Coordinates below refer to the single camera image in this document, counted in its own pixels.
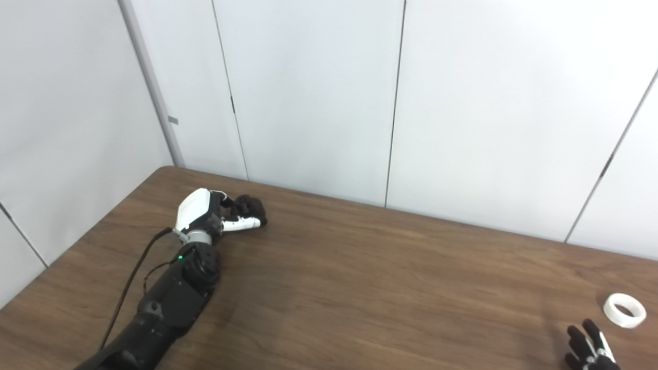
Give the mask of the white and black left hand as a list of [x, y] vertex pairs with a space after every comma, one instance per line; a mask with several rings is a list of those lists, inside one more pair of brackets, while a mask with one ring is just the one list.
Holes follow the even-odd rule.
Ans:
[[173, 230], [183, 242], [210, 243], [226, 232], [259, 229], [267, 223], [260, 199], [247, 194], [233, 199], [223, 191], [198, 188], [179, 204]]

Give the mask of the white and black right hand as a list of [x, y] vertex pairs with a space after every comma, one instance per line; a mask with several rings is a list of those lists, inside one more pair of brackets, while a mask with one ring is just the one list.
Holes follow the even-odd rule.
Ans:
[[582, 328], [567, 328], [571, 351], [564, 356], [571, 369], [620, 369], [606, 335], [592, 321], [585, 319]]

